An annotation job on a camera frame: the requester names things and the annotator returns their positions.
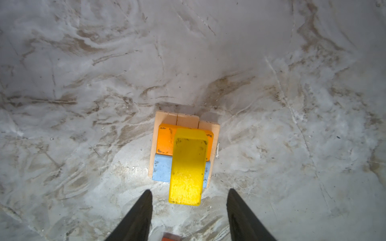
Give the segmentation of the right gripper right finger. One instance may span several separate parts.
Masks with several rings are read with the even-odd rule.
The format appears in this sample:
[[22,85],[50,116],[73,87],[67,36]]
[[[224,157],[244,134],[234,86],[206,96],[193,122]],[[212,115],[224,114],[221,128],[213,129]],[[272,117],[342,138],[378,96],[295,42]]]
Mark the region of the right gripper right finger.
[[227,197],[227,214],[231,240],[233,241],[276,241],[260,222],[249,206],[233,188]]

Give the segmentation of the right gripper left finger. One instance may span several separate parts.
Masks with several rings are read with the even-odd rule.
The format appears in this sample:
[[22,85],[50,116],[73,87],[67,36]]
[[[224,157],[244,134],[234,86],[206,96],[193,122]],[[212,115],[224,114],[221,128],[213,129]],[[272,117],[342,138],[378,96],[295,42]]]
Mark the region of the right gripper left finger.
[[152,219],[152,193],[145,190],[105,241],[147,241]]

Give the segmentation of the red-orange wood block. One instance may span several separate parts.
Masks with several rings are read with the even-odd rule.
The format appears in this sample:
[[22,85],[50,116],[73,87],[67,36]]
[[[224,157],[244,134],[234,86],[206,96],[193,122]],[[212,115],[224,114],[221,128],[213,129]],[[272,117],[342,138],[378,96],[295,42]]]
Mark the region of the red-orange wood block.
[[181,236],[171,233],[164,233],[161,241],[182,241],[182,239],[183,238]]

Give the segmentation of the blue wood block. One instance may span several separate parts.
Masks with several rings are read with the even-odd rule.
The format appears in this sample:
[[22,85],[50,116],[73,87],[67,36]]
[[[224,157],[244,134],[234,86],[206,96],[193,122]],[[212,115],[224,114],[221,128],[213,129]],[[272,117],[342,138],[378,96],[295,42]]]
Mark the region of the blue wood block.
[[[211,162],[206,162],[203,188],[207,188]],[[156,154],[153,166],[152,180],[170,183],[172,156]]]

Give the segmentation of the yellow wood block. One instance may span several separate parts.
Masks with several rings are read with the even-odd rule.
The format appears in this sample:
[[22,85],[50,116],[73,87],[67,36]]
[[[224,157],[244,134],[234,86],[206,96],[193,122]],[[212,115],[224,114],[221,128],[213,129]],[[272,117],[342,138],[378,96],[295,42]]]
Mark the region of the yellow wood block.
[[208,138],[198,129],[177,129],[173,143],[169,203],[201,204]]

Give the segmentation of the orange wood block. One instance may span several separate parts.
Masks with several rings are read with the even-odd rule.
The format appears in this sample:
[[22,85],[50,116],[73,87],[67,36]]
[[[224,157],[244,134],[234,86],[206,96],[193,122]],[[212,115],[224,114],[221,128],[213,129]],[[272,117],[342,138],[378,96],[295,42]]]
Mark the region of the orange wood block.
[[158,139],[157,139],[157,147],[156,147],[157,154],[167,155],[167,156],[173,155],[173,143],[178,129],[190,129],[190,130],[198,131],[198,129],[184,128],[176,125],[161,124],[158,129]]

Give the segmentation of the natural wood plank block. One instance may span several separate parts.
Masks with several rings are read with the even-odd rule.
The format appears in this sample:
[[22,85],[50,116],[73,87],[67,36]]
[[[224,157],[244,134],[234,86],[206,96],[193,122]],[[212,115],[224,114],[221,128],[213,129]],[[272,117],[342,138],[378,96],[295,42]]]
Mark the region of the natural wood plank block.
[[178,113],[177,126],[197,129],[199,126],[199,122],[200,122],[200,118],[196,115]]
[[206,182],[206,187],[209,188],[218,145],[220,125],[218,123],[200,120],[198,128],[206,132],[209,140],[207,161],[210,162],[210,166],[208,168],[208,177]]
[[154,169],[154,160],[156,155],[156,147],[157,147],[157,139],[158,139],[158,129],[162,123],[168,125],[176,125],[177,124],[178,114],[174,112],[167,112],[162,110],[157,110],[155,112],[155,121],[153,128],[153,136],[152,136],[152,145],[150,151],[150,161],[149,161],[149,169],[148,176],[152,178],[153,169]]

